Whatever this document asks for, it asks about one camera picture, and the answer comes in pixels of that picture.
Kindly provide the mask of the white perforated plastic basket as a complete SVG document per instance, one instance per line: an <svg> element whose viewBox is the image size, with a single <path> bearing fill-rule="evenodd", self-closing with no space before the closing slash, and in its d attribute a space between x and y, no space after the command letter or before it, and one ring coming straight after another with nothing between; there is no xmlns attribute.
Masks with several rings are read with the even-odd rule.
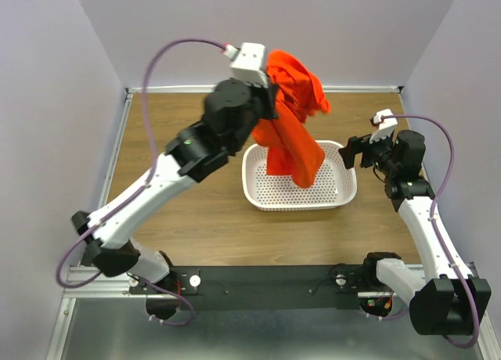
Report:
<svg viewBox="0 0 501 360"><path fill-rule="evenodd" d="M247 200L262 211L315 211L350 203L357 193L355 170L346 169L339 142L319 140L325 159L314 184L302 189L290 176L268 175L265 147L253 144L243 155L242 185Z"/></svg>

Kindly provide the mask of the orange t shirt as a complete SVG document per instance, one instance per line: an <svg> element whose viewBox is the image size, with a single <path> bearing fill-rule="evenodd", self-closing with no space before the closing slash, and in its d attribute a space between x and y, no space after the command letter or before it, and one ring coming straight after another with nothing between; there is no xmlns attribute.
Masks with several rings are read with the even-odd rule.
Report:
<svg viewBox="0 0 501 360"><path fill-rule="evenodd" d="M261 120L253 130L254 141L268 150L267 174L289 176L307 189L325 159L325 152L305 127L309 117L328 114L331 105L321 81L288 52L269 54L267 74L278 85L275 105L278 117Z"/></svg>

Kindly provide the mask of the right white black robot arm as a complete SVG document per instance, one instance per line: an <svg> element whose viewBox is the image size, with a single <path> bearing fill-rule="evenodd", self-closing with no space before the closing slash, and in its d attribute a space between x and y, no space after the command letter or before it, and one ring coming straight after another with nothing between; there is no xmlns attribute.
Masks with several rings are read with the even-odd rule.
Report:
<svg viewBox="0 0 501 360"><path fill-rule="evenodd" d="M360 154L361 167L384 175L384 191L408 228L424 270L419 277L396 254L370 253L360 281L371 291L384 285L395 291L420 335L476 338L492 291L452 245L434 205L434 191L420 173L425 150L420 133L403 130L382 139L354 136L339 151L346 168L353 168Z"/></svg>

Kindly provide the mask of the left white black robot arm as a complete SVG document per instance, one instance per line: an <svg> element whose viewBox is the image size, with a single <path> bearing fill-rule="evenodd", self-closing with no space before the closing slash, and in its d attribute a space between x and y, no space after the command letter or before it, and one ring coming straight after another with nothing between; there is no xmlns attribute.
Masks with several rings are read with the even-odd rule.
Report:
<svg viewBox="0 0 501 360"><path fill-rule="evenodd" d="M278 88L276 84L253 86L235 78L218 83L204 98L201 118L155 155L147 172L100 209L72 216L85 242L85 254L99 274L115 277L129 272L146 279L156 293L172 288L174 276L167 255L133 243L133 233L169 200L224 167L261 119L276 119Z"/></svg>

